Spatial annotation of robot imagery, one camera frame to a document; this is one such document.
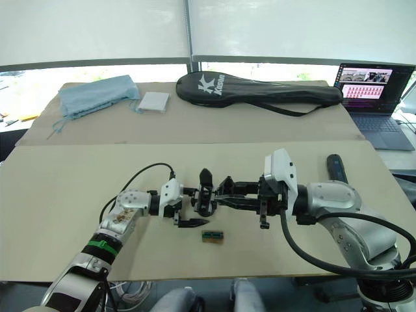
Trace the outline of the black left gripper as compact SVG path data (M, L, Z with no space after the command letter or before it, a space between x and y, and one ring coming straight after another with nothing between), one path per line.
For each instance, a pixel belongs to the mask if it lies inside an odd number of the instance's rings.
M198 192L197 188L183 187L182 193L186 196L194 196ZM202 218L190 218L183 220L179 214L182 209L183 196L179 195L175 198L169 198L166 194L163 196L165 201L164 217L174 218L174 224L179 228L197 228L209 223L208 220Z

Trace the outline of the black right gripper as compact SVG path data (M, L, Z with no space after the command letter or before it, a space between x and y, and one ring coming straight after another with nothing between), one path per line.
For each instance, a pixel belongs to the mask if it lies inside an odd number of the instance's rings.
M288 209L289 188L284 181L267 181L263 176L259 182L235 182L231 176L227 176L219 184L219 195L248 195L257 194L255 198L245 197L216 197L218 205L227 206L236 210L255 211L259 214L261 229L268 229L270 224L267 222L268 216L280 215Z

